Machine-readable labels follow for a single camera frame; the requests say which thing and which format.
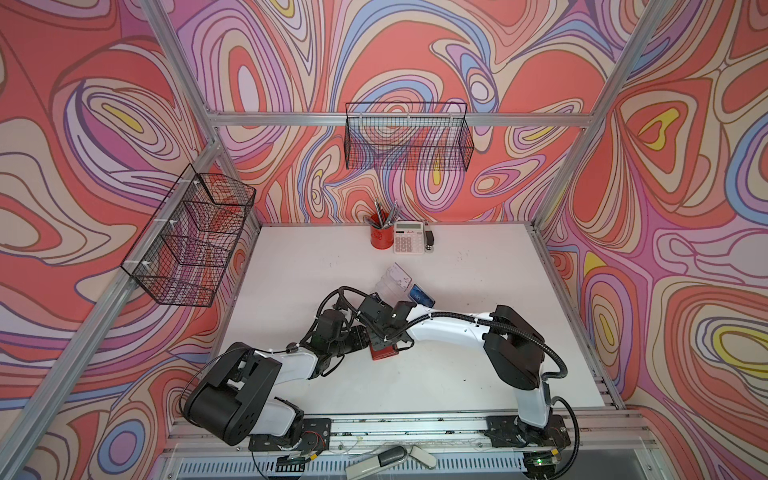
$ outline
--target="white board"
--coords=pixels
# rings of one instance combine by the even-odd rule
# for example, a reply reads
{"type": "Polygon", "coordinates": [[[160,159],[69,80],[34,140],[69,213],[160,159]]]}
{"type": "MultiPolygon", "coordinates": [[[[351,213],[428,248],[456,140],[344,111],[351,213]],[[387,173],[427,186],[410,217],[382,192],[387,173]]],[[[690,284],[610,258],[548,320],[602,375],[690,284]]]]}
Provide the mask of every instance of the white board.
{"type": "MultiPolygon", "coordinates": [[[[565,379],[550,381],[552,395],[573,407],[603,406],[525,226],[433,230],[435,252],[411,256],[375,250],[367,226],[265,227],[222,348],[239,341],[277,350],[298,342],[330,291],[347,285],[369,292],[397,262],[436,301],[436,309],[479,313],[504,304],[517,310],[568,366],[565,379]]],[[[557,369],[549,358],[545,368],[557,369]]],[[[512,388],[484,353],[438,342],[420,342],[375,362],[367,349],[352,353],[326,378],[288,382],[273,395],[307,414],[517,408],[512,388]]]]}

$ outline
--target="swirly wallpaper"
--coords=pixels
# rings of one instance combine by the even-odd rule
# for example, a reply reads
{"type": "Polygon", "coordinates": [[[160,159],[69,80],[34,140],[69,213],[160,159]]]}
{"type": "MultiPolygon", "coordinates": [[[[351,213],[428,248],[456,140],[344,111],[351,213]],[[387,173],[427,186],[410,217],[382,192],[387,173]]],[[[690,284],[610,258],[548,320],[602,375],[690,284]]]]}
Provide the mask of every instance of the swirly wallpaper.
{"type": "MultiPolygon", "coordinates": [[[[180,43],[215,111],[344,111],[347,101],[461,100],[470,111],[590,111],[640,2],[178,4],[180,43]]],[[[350,172],[343,129],[227,127],[268,223],[531,220],[577,129],[475,127],[468,172],[350,172]]]]}
{"type": "Polygon", "coordinates": [[[465,99],[478,112],[590,111],[642,2],[219,0],[170,13],[215,111],[344,111],[465,99]]]}
{"type": "Polygon", "coordinates": [[[768,476],[768,8],[678,2],[544,230],[679,478],[768,476]]]}
{"type": "Polygon", "coordinates": [[[407,219],[530,220],[578,133],[567,127],[489,128],[493,140],[475,145],[464,172],[347,170],[343,127],[273,129],[274,136],[251,154],[235,157],[230,150],[241,179],[257,189],[257,213],[267,223],[362,222],[375,212],[375,198],[397,202],[407,219]]]}
{"type": "MultiPolygon", "coordinates": [[[[204,140],[131,2],[0,2],[0,435],[204,140]]],[[[20,478],[146,478],[215,307],[136,292],[20,478]]]]}

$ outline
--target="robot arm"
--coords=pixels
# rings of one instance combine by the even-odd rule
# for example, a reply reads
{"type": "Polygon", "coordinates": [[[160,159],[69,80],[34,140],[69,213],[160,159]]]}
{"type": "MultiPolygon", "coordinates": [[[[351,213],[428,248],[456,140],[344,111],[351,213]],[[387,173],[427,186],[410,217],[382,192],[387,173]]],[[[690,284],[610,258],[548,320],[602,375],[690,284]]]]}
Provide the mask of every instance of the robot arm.
{"type": "Polygon", "coordinates": [[[234,343],[190,394],[184,417],[229,445],[259,434],[284,437],[287,445],[294,445],[303,412],[286,400],[270,398],[274,385],[327,375],[333,357],[364,349],[369,341],[373,349],[381,349],[401,340],[438,340],[484,351],[499,378],[515,388],[523,426],[543,429],[548,424],[549,374],[541,374],[544,352],[539,346],[544,339],[512,308],[446,313],[411,302],[392,307],[375,294],[366,296],[359,309],[336,305],[338,310],[325,310],[316,318],[301,346],[292,343],[281,353],[265,353],[234,343]],[[351,326],[355,319],[362,325],[351,326]]]}

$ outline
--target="black wire basket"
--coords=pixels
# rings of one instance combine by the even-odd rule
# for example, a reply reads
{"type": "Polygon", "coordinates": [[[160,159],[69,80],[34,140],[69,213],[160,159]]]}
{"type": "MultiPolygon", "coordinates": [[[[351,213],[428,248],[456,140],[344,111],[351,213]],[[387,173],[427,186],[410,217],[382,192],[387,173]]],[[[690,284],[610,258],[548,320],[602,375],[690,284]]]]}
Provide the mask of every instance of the black wire basket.
{"type": "Polygon", "coordinates": [[[255,199],[238,180],[195,174],[141,261],[123,268],[157,303],[213,305],[255,199]]]}
{"type": "Polygon", "coordinates": [[[466,113],[463,102],[349,102],[346,167],[467,171],[475,144],[466,113]]]}

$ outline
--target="pen holder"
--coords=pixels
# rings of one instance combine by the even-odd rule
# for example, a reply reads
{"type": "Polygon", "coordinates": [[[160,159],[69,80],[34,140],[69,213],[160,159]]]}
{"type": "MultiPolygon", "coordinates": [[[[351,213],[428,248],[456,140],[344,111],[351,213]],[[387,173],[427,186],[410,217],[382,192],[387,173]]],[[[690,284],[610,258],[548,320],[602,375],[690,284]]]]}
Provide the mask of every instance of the pen holder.
{"type": "MultiPolygon", "coordinates": [[[[384,215],[384,221],[386,221],[389,214],[383,214],[384,215]]],[[[379,215],[373,214],[371,216],[374,222],[379,222],[379,215]]],[[[395,243],[395,226],[392,225],[390,228],[371,228],[371,245],[373,245],[374,248],[378,248],[379,250],[386,250],[392,246],[393,243],[395,243]]]]}

